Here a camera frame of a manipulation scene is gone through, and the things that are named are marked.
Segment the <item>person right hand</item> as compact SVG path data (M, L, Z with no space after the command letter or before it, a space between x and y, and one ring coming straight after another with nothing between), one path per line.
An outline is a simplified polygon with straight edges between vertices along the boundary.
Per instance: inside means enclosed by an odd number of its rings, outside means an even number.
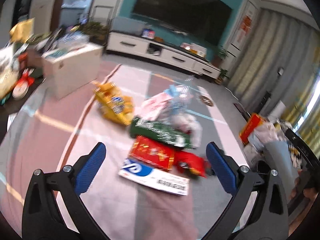
M295 179L295 188L291 191L291 194L289 196L289 200L292 200L293 198L295 198L295 196L297 194L297 187L299 184L300 184L300 178L296 178ZM319 191L314 187L313 188L307 187L303 190L304 197L310 199L310 202L312 202L312 203L317 198L318 192Z

